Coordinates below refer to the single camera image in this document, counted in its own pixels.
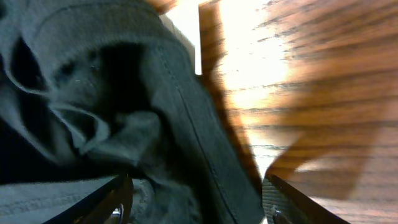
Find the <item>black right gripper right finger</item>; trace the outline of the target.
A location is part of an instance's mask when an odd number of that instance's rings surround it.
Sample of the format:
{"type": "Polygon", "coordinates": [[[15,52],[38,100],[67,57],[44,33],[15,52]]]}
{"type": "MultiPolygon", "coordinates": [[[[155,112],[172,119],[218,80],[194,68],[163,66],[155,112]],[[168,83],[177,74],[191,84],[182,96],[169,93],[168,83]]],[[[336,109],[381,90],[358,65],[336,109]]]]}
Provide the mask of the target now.
{"type": "Polygon", "coordinates": [[[263,180],[262,206],[268,224],[349,224],[276,175],[263,180]]]}

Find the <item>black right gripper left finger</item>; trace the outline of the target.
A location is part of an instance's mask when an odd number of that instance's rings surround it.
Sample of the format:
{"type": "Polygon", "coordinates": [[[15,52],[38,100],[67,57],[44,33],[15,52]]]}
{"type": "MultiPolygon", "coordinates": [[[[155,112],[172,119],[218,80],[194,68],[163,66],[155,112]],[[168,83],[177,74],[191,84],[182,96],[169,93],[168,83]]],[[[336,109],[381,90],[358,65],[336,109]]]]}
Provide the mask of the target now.
{"type": "Polygon", "coordinates": [[[119,175],[44,224],[128,224],[133,183],[119,175]]]}

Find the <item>black t-shirt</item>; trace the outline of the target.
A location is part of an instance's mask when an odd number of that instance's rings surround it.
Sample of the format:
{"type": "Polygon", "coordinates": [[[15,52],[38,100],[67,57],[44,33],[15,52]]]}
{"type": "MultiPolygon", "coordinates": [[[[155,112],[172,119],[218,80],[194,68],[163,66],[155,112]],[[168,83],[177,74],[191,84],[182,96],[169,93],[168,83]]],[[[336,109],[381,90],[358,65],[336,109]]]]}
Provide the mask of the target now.
{"type": "Polygon", "coordinates": [[[145,1],[1,2],[1,222],[44,223],[121,175],[128,223],[260,223],[183,44],[145,1]]]}

